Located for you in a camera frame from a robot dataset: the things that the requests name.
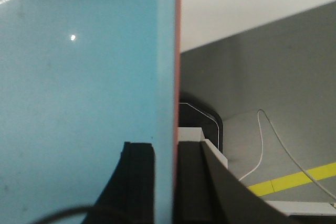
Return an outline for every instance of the gray wall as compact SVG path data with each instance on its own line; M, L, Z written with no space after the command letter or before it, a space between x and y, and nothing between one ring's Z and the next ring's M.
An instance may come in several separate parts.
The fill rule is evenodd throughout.
M224 153L235 175L258 162L260 108L304 167L336 161L335 13L332 3L182 54L181 90L222 117ZM261 123L265 157L245 184L298 170Z

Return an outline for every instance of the black object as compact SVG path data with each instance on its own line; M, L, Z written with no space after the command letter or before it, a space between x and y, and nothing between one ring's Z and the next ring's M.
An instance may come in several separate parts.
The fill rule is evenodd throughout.
M178 152L175 223L213 223L202 150L198 143L180 142Z
M180 142L178 156L175 224L298 223L250 192L204 141Z
M154 150L148 143L124 144L119 163L95 206L113 207L134 224L154 223ZM82 224L125 224L88 213Z
M300 216L291 215L290 219L297 220L302 224L335 224L336 216Z
M179 127L201 127L205 138L223 152L223 121L210 107L188 94L181 94L178 120Z

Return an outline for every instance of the black cable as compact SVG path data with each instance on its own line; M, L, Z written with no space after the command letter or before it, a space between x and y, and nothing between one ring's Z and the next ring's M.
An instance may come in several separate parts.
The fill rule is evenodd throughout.
M116 210L115 208L106 206L90 206L90 205L65 208L60 211L54 212L53 214L44 216L34 222L31 222L30 224L49 224L60 219L85 213L94 213L104 215L110 218L117 217L118 219L123 220L127 224L133 224L133 222L124 213Z

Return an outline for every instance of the yellow stripe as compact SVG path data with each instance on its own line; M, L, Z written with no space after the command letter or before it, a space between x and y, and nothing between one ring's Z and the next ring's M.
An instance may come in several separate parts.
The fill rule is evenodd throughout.
M316 180L329 178L336 175L336 162L322 165L307 170L307 172ZM252 192L257 196L272 194L277 191L286 190L288 188L304 185L312 182L303 172L290 174L284 177L271 179L249 186Z
M249 186L248 189L253 191L257 196L274 193L272 183L270 180Z

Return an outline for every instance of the white wire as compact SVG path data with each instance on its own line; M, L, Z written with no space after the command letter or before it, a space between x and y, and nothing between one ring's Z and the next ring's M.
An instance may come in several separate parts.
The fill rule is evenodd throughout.
M308 177L308 178L310 178L310 180L315 184L315 185L317 185L321 190L323 190L326 194L328 194L332 199L334 199L334 200L336 200L336 195L334 195L332 192L330 192L329 190L327 190L324 186L322 186L313 176L311 176L297 161L296 161L296 159L290 154L290 152L289 152L289 150L285 147L285 145L284 145L284 143L283 143L283 141L281 140L281 138L280 138L280 136L279 136L279 134L278 134L278 132L276 131L276 129L274 128L274 125L273 125L273 123L272 123L272 121L270 120L270 118L268 117L268 115L266 114L266 112L264 111L264 110L262 110L262 109L259 109L258 110L258 112L257 112L257 115L258 115L258 123L259 123L259 131L260 131L260 138L261 138L261 143L263 143L263 141L262 141L262 139L263 139L263 134L262 134L262 131L261 131L261 127L260 127L260 120L259 120L259 112L262 112L264 115L265 115L265 117L266 117L266 119L267 119L267 121L269 122L269 124L271 125L271 127L272 127L272 130L273 130L273 132L274 132L274 134L275 134L275 136L277 137L277 139L278 139L278 141L279 141L279 143L281 144L281 146L282 146L282 148L285 150L285 152L287 153L287 155L290 157L290 159L296 164L296 166ZM261 163L261 160L262 160L262 155L263 153L261 153L261 156L260 156L260 161L259 161L259 163L258 163L258 165L253 169L253 170L251 170L249 173L247 173L246 175L244 175L241 179L243 179L243 178L245 178L246 176L248 176L249 174L251 174L252 172L254 172L257 168L258 168L258 166L260 165L260 163Z
M260 154L260 159L259 159L259 162L258 162L258 164L252 169L252 170L250 170L247 174L245 174L243 177L241 177L238 181L241 181L241 180L243 180L245 177L247 177L248 175L250 175L251 173L253 173L258 167L259 167L259 165L261 164L261 161L263 160L262 158L262 156L263 156L263 154L264 154L264 139L263 139L263 133L262 133L262 131L261 131L261 126L260 126L260 118L259 118L259 112L260 112L261 110L258 110L258 112L257 112L257 119L258 119L258 125L259 125L259 132L260 132L260 141L261 141L261 154Z

